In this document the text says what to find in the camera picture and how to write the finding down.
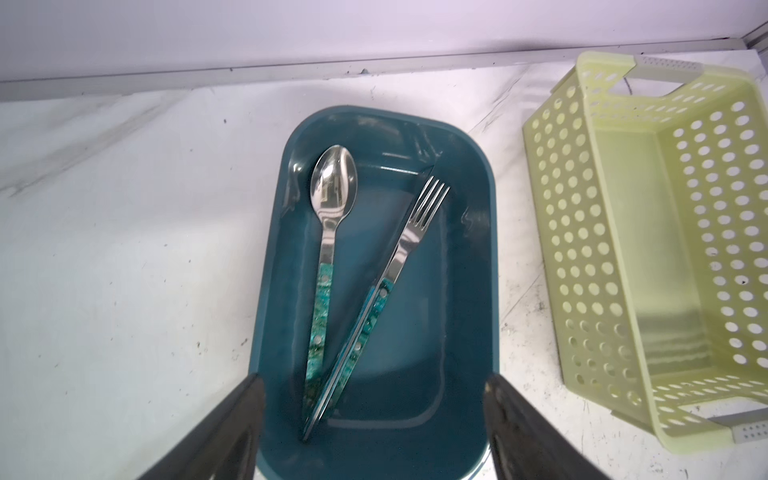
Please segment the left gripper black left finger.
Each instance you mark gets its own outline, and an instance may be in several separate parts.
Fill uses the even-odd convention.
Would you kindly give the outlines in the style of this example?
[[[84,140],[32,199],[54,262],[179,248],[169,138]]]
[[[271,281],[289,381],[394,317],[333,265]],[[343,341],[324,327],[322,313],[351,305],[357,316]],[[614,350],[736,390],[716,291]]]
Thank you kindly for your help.
[[[251,373],[141,477],[252,479],[265,407],[264,382]]]

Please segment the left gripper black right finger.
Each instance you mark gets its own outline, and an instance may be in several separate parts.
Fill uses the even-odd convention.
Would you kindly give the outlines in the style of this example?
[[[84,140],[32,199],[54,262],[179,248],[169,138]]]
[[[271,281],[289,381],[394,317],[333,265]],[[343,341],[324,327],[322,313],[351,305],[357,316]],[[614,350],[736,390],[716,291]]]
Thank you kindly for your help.
[[[483,393],[485,429],[499,479],[605,479],[503,376]]]

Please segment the spoon with teal handle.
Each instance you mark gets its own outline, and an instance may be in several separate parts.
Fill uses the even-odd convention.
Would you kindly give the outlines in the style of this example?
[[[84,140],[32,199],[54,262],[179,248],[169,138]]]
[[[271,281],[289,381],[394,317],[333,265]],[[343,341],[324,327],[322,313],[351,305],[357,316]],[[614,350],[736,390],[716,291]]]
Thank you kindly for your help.
[[[349,150],[341,145],[326,149],[318,159],[310,181],[310,201],[321,224],[321,240],[305,371],[303,417],[310,415],[321,389],[336,233],[354,206],[357,190],[357,169]]]

